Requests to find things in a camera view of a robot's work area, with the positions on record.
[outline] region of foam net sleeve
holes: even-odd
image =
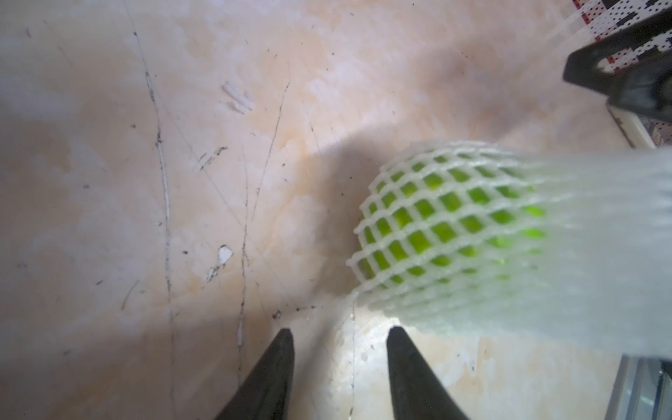
[[[360,207],[360,298],[433,333],[672,356],[671,157],[416,143]]]

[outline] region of green fruit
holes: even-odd
[[[389,287],[430,271],[431,281],[448,284],[486,265],[502,267],[493,280],[508,280],[509,253],[543,252],[546,211],[521,165],[506,153],[460,144],[384,167],[355,230],[362,250],[349,265],[360,281],[384,273],[378,279]]]

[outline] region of debris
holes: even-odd
[[[217,259],[219,260],[220,265],[226,264],[226,262],[233,256],[233,251],[231,251],[231,248],[227,247],[226,245],[222,245],[219,247],[219,251],[217,251]]]
[[[212,278],[214,276],[217,276],[217,272],[219,271],[219,265],[216,265],[214,267],[210,268],[210,271],[208,271],[208,276],[206,277],[206,283],[210,283]]]
[[[210,283],[213,278],[217,276],[217,273],[219,273],[219,269],[224,267],[226,262],[233,256],[233,251],[231,251],[231,248],[227,247],[226,245],[222,245],[219,247],[219,250],[217,250],[217,262],[219,263],[218,265],[215,265],[214,267],[210,268],[210,271],[208,271],[208,275],[206,276],[206,282]]]
[[[232,102],[227,102],[227,104],[234,111],[238,111],[241,114],[251,111],[254,109],[254,99],[250,96],[248,91],[241,93],[230,81],[226,81],[222,85],[222,90],[233,99]]]

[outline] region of marble surface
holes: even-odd
[[[625,149],[604,98],[561,81],[590,41],[574,11],[2,2],[2,418],[209,419],[282,327],[291,419],[391,418],[395,321],[347,299],[366,187],[423,138]],[[620,358],[409,331],[474,420],[601,419]]]

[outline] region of pegboard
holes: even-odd
[[[672,0],[573,0],[573,3],[596,40],[672,7]],[[669,30],[635,49],[627,48],[614,54],[604,63],[604,69],[617,72],[671,48],[672,30]],[[641,120],[656,146],[672,145],[672,124],[649,118]]]

